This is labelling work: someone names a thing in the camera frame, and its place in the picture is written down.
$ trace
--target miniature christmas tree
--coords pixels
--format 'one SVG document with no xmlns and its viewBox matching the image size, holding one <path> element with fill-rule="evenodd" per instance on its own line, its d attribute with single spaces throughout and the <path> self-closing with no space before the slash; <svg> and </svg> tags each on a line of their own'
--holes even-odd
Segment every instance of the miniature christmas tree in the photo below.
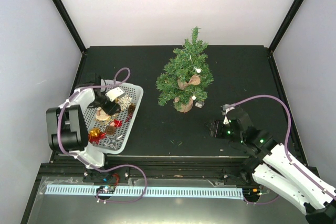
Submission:
<svg viewBox="0 0 336 224">
<path fill-rule="evenodd" d="M 192 31 L 192 40 L 185 39 L 183 49 L 176 48 L 175 58 L 164 66 L 165 73 L 162 73 L 156 81 L 159 96 L 159 105 L 163 106 L 169 100 L 174 99 L 175 108 L 178 111 L 184 110 L 188 104 L 193 104 L 193 100 L 204 101 L 207 92 L 204 90 L 211 82 L 213 76 L 209 66 L 205 63 L 207 55 L 202 53 L 208 44 L 202 40 L 197 40 L 198 27 Z"/>
</svg>

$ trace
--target purple cable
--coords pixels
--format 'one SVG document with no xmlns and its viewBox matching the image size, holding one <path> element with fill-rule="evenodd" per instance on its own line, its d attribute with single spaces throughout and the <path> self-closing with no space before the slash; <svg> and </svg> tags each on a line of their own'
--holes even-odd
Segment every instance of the purple cable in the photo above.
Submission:
<svg viewBox="0 0 336 224">
<path fill-rule="evenodd" d="M 286 137 L 285 137 L 285 153 L 286 156 L 289 160 L 289 162 L 292 162 L 292 158 L 289 156 L 289 152 L 288 152 L 288 141 L 289 141 L 289 134 L 290 134 L 290 128 L 291 128 L 291 117 L 290 117 L 290 113 L 289 113 L 289 109 L 287 108 L 287 106 L 284 104 L 284 102 L 282 102 L 279 98 L 274 97 L 273 95 L 267 95 L 267 94 L 261 94 L 261 95 L 255 95 L 254 97 L 250 97 L 247 99 L 244 99 L 240 102 L 234 103 L 229 105 L 227 108 L 231 108 L 231 107 L 235 107 L 238 105 L 241 105 L 242 103 L 257 99 L 257 98 L 271 98 L 273 100 L 276 100 L 277 102 L 279 102 L 282 107 L 285 109 L 285 112 L 287 114 L 287 118 L 288 118 L 288 126 L 287 126 L 287 132 L 286 132 Z M 297 164 L 293 163 L 293 166 L 303 175 L 305 175 L 314 185 L 316 185 L 318 188 L 320 188 L 323 192 L 325 192 L 327 195 L 329 195 L 331 198 L 333 198 L 334 200 L 336 200 L 336 196 L 334 196 L 332 193 L 330 193 L 327 190 L 324 190 L 324 188 L 317 183 L 312 177 L 310 177 L 304 170 L 302 170 Z"/>
<path fill-rule="evenodd" d="M 250 201 L 248 201 L 248 200 L 244 197 L 244 201 L 245 201 L 247 204 L 252 204 L 252 205 L 256 205 L 256 206 L 263 206 L 263 205 L 271 204 L 271 203 L 277 201 L 279 198 L 280 198 L 280 195 L 278 195 L 277 197 L 275 197 L 274 199 L 272 199 L 272 200 L 270 200 L 270 201 L 268 201 L 268 202 L 257 203 L 257 202 L 250 202 Z"/>
<path fill-rule="evenodd" d="M 118 82 L 117 83 L 117 77 L 118 75 L 120 74 L 121 71 L 123 70 L 127 70 L 128 71 L 128 75 L 127 77 L 121 81 L 121 82 Z M 129 68 L 121 68 L 114 76 L 114 79 L 113 79 L 113 85 L 106 85 L 106 86 L 89 86 L 89 87 L 83 87 L 83 88 L 80 88 L 79 91 L 76 91 L 74 92 L 68 99 L 69 102 L 65 102 L 64 105 L 63 105 L 63 108 L 61 109 L 60 113 L 59 113 L 59 116 L 58 116 L 58 123 L 57 123 L 57 142 L 58 142 L 58 146 L 60 148 L 60 150 L 62 151 L 63 154 L 66 154 L 66 155 L 69 155 L 69 156 L 74 156 L 76 159 L 80 160 L 83 164 L 85 164 L 86 166 L 90 166 L 90 164 L 88 164 L 85 160 L 83 160 L 82 158 L 80 158 L 79 156 L 77 156 L 76 154 L 73 154 L 73 153 L 69 153 L 67 152 L 63 145 L 62 145 L 62 141 L 61 141 L 61 122 L 62 122 L 62 117 L 63 117 L 63 114 L 64 114 L 64 111 L 66 109 L 66 107 L 70 104 L 70 102 L 80 93 L 80 91 L 82 90 L 85 90 L 85 89 L 92 89 L 92 88 L 115 88 L 123 83 L 125 83 L 129 77 L 131 75 L 131 71 Z M 95 166 L 91 166 L 93 169 L 101 172 L 101 173 L 108 173 L 112 170 L 115 170 L 115 169 L 118 169 L 118 168 L 121 168 L 121 167 L 131 167 L 131 168 L 135 168 L 137 170 L 139 170 L 141 172 L 141 174 L 143 175 L 144 179 L 145 179 L 145 186 L 144 186 L 144 190 L 142 192 L 142 194 L 134 199 L 134 200 L 129 200 L 129 201 L 116 201 L 116 200 L 106 200 L 106 202 L 112 202 L 112 203 L 132 203 L 132 202 L 136 202 L 138 201 L 139 199 L 141 199 L 143 197 L 143 195 L 145 194 L 146 192 L 146 189 L 147 189 L 147 178 L 146 178 L 146 174 L 143 172 L 142 169 L 140 169 L 139 167 L 135 166 L 135 165 L 118 165 L 116 167 L 113 167 L 113 168 L 110 168 L 110 169 L 107 169 L 107 170 L 101 170 Z"/>
</svg>

